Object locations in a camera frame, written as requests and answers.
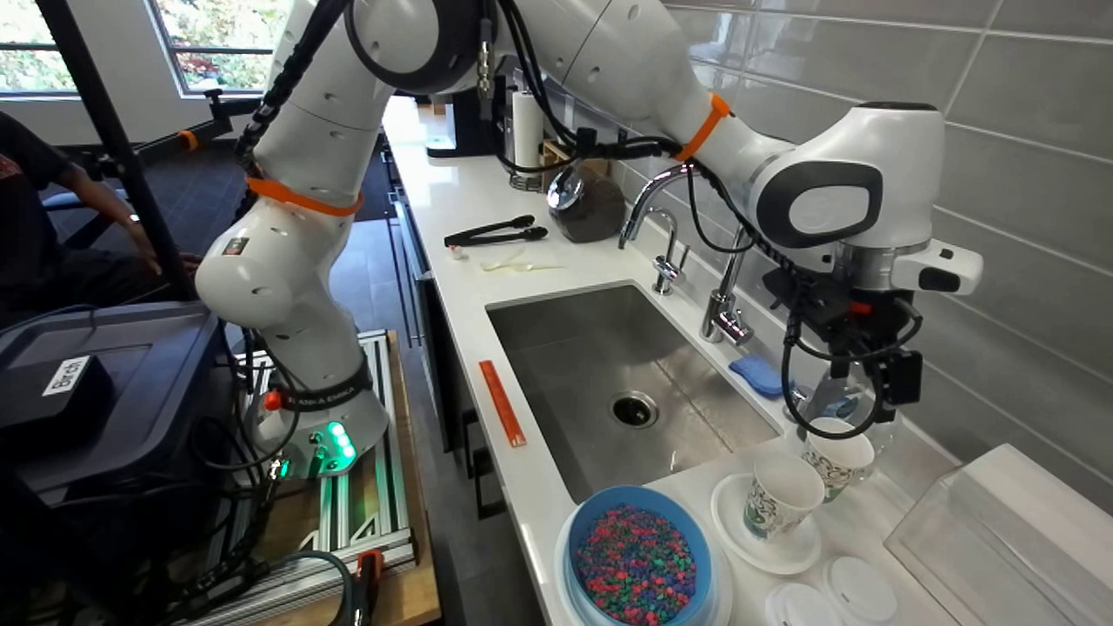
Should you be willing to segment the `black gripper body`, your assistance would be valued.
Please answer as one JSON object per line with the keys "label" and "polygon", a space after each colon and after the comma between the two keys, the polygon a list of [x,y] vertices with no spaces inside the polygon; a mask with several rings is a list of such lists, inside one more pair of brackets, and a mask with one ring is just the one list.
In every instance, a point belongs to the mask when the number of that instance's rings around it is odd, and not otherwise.
{"label": "black gripper body", "polygon": [[806,275],[795,287],[791,318],[818,339],[812,355],[828,362],[882,357],[917,333],[907,292],[862,292],[832,275]]}

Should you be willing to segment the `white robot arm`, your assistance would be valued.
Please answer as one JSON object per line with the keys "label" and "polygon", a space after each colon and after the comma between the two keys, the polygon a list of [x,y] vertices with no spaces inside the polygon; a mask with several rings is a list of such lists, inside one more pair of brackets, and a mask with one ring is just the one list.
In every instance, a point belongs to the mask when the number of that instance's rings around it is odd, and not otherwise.
{"label": "white robot arm", "polygon": [[806,139],[775,139],[691,72],[660,0],[316,0],[238,137],[251,209],[205,249],[200,304],[259,339],[279,391],[252,438],[291,473],[354,466],[386,435],[354,326],[325,275],[393,94],[447,94],[514,63],[540,103],[569,98],[607,137],[551,110],[578,156],[667,156],[704,173],[775,260],[789,326],[832,368],[862,368],[871,414],[922,394],[911,299],[944,281],[931,201],[943,115],[867,100]]}

